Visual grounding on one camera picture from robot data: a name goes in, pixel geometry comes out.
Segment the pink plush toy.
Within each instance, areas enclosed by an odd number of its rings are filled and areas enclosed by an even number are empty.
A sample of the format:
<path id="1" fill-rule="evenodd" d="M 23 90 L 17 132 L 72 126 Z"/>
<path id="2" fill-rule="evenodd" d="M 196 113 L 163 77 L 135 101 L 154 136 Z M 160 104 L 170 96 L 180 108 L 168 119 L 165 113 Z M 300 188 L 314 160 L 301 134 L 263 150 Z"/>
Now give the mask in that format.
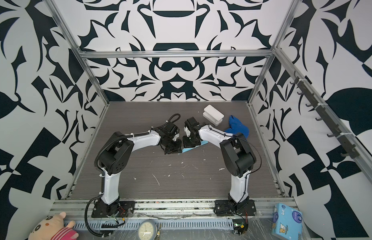
<path id="1" fill-rule="evenodd" d="M 79 234 L 73 229 L 75 221 L 64 226 L 66 212 L 43 219 L 30 233 L 29 240 L 76 240 Z"/>

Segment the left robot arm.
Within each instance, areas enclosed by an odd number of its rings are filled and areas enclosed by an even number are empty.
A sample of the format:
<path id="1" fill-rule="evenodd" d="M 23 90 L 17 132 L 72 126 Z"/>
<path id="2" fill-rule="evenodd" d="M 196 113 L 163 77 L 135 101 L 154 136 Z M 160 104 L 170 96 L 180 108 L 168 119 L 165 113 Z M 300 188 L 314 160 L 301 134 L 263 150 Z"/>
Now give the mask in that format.
<path id="1" fill-rule="evenodd" d="M 102 180 L 101 202 L 107 207 L 119 201 L 119 179 L 127 166 L 131 153 L 146 147 L 159 146 L 165 155 L 182 152 L 180 129 L 172 122 L 150 130 L 124 135 L 115 132 L 97 154 L 94 166 L 100 172 Z"/>

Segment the blue cloth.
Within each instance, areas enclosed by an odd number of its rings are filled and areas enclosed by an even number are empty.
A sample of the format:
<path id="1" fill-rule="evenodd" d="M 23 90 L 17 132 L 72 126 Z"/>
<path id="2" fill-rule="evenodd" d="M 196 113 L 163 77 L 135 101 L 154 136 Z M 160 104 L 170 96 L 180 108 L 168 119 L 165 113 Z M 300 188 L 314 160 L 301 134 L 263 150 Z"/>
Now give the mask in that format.
<path id="1" fill-rule="evenodd" d="M 229 117 L 229 128 L 225 132 L 229 134 L 241 133 L 245 138 L 248 138 L 250 134 L 249 128 L 233 115 Z"/>

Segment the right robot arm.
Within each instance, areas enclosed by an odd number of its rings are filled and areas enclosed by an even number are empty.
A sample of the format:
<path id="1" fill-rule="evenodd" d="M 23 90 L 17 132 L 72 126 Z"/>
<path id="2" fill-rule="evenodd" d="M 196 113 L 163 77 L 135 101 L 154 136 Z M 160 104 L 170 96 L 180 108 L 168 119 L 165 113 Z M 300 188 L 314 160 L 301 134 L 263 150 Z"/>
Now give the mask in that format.
<path id="1" fill-rule="evenodd" d="M 208 124 L 200 124 L 195 118 L 185 121 L 184 131 L 185 149 L 199 147 L 205 141 L 221 150 L 226 169 L 232 175 L 229 204 L 236 210 L 242 209 L 249 200 L 249 176 L 257 162 L 251 144 L 242 133 L 225 133 Z"/>

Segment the white rectangular box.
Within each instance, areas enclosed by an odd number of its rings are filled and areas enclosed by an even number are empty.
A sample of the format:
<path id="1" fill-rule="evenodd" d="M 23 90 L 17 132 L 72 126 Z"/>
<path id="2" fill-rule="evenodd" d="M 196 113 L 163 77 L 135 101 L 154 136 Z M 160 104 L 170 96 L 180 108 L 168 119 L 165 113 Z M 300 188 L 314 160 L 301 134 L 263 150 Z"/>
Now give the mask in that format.
<path id="1" fill-rule="evenodd" d="M 224 114 L 222 114 L 212 105 L 208 105 L 204 108 L 203 117 L 209 120 L 213 125 L 218 126 L 222 123 Z"/>

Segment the round analog clock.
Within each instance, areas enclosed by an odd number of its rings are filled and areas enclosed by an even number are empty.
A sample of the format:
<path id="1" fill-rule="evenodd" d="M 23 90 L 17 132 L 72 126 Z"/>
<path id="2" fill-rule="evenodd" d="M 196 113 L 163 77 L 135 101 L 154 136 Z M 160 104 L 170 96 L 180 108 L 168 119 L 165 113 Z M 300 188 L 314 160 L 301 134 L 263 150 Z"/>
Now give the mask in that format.
<path id="1" fill-rule="evenodd" d="M 158 228 L 154 221 L 146 220 L 139 225 L 137 236 L 139 240 L 155 240 Z"/>

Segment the small black electronics module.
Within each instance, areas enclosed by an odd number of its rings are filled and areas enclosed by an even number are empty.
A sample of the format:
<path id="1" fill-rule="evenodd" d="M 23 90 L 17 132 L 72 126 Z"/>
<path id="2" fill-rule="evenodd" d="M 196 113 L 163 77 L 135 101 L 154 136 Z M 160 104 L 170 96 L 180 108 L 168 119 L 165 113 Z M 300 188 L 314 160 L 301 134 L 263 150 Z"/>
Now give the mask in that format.
<path id="1" fill-rule="evenodd" d="M 243 220 L 233 219 L 233 232 L 237 235 L 244 235 L 248 230 L 248 223 Z"/>

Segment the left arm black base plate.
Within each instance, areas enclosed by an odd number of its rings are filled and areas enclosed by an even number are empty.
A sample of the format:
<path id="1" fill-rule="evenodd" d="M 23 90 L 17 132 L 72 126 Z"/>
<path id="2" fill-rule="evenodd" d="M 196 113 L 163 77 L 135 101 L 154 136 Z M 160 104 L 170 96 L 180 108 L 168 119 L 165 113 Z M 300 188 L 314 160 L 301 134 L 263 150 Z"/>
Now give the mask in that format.
<path id="1" fill-rule="evenodd" d="M 133 214 L 135 210 L 135 201 L 119 201 L 106 205 L 102 200 L 97 200 L 91 214 L 92 218 L 117 217 L 124 218 Z"/>

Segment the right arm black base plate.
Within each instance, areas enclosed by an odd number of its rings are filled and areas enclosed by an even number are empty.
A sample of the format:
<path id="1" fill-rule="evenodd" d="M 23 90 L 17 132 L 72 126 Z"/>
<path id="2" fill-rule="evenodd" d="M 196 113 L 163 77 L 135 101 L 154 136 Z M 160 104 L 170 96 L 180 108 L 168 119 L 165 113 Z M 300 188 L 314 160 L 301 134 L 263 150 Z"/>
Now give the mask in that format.
<path id="1" fill-rule="evenodd" d="M 257 209 L 254 200 L 246 199 L 236 204 L 232 200 L 216 200 L 213 208 L 214 213 L 219 216 L 241 215 L 255 216 Z"/>

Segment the light blue paper sheet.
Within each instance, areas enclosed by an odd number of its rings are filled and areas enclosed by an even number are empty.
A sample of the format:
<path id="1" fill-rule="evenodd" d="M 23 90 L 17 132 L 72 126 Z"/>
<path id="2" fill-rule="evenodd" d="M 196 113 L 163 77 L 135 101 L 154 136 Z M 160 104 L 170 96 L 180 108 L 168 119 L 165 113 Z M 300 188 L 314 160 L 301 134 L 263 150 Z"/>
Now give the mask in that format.
<path id="1" fill-rule="evenodd" d="M 191 148 L 183 148 L 182 151 L 180 153 L 178 153 L 178 155 L 180 155 L 182 153 L 185 153 L 185 152 L 188 152 L 188 151 L 191 151 L 191 150 L 196 149 L 198 147 L 201 147 L 203 145 L 206 145 L 207 143 L 208 143 L 208 141 L 201 141 L 201 144 L 199 146 L 191 147 Z"/>

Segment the blue tissue pack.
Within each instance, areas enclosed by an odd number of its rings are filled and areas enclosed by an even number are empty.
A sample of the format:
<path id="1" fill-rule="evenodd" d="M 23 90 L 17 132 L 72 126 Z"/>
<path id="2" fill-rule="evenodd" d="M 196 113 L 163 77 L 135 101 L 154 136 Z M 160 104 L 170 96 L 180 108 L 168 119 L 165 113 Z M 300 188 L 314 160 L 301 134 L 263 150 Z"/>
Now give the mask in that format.
<path id="1" fill-rule="evenodd" d="M 283 203 L 275 205 L 272 235 L 280 240 L 302 240 L 302 213 Z"/>

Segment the black wall hook rack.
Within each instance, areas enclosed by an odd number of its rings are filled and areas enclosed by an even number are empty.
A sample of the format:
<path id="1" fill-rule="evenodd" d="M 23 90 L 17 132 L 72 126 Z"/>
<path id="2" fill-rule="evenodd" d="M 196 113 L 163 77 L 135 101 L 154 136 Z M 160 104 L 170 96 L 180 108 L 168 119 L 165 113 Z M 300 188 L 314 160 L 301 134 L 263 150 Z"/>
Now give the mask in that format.
<path id="1" fill-rule="evenodd" d="M 343 147 L 345 153 L 341 153 L 342 157 L 350 157 L 355 159 L 360 156 L 354 144 L 348 136 L 352 133 L 342 130 L 340 123 L 335 119 L 335 114 L 330 109 L 329 105 L 324 102 L 324 100 L 315 92 L 314 88 L 306 79 L 301 79 L 297 71 L 293 72 L 294 80 L 291 82 L 292 85 L 296 85 L 300 92 L 297 94 L 300 96 L 305 96 L 309 102 L 306 104 L 308 108 L 312 108 L 317 112 L 319 118 L 315 118 L 316 121 L 323 121 L 326 126 L 331 131 L 331 134 L 327 134 L 328 138 L 336 138 L 340 145 Z"/>

